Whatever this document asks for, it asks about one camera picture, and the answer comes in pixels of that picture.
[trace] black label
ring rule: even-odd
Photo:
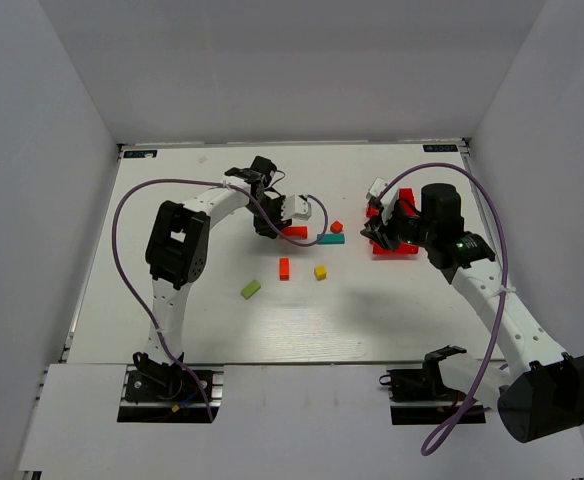
[[[154,158],[157,150],[127,150],[123,152],[123,158]]]
[[[427,153],[438,152],[458,152],[456,145],[423,145],[423,151]]]

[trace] blue block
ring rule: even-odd
[[[342,243],[345,243],[344,233],[326,233],[319,241],[319,245],[340,245]]]

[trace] yellow cube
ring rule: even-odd
[[[328,271],[323,265],[319,265],[314,269],[314,276],[317,280],[325,280],[328,277]]]

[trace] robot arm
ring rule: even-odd
[[[431,184],[421,191],[422,212],[414,215],[397,201],[398,187],[383,201],[387,186],[377,179],[370,205],[379,210],[361,232],[382,248],[394,250],[401,242],[418,244],[428,260],[472,306],[491,330],[502,292],[501,268],[480,235],[464,231],[461,198],[452,185]],[[509,373],[489,367],[475,397],[498,409],[510,434],[528,442],[584,424],[584,356],[571,357],[538,324],[513,290],[507,289],[497,344]],[[479,362],[464,349],[445,347],[426,355],[426,381],[435,395],[449,389],[467,392]]]
[[[223,183],[249,191],[280,230],[290,225],[293,218],[310,218],[312,211],[300,195],[277,198],[267,195],[276,171],[276,165],[270,160],[256,157],[250,168],[228,170]],[[254,214],[257,234],[277,237],[248,197],[231,188],[211,188],[182,204],[166,201],[159,207],[145,258],[152,275],[152,313],[169,351],[176,358],[183,355],[181,337],[187,298],[192,283],[205,268],[210,230],[242,207]],[[148,376],[160,380],[158,383],[166,388],[172,383],[169,377],[176,369],[171,369],[172,362],[154,327],[150,328],[143,355],[135,355],[135,363],[141,372],[151,371]]]

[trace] wall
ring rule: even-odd
[[[120,143],[470,135],[541,0],[41,0]]]
[[[36,0],[0,0],[0,479],[60,356],[116,152]]]
[[[504,219],[519,292],[584,354],[584,2],[544,7],[472,150]]]

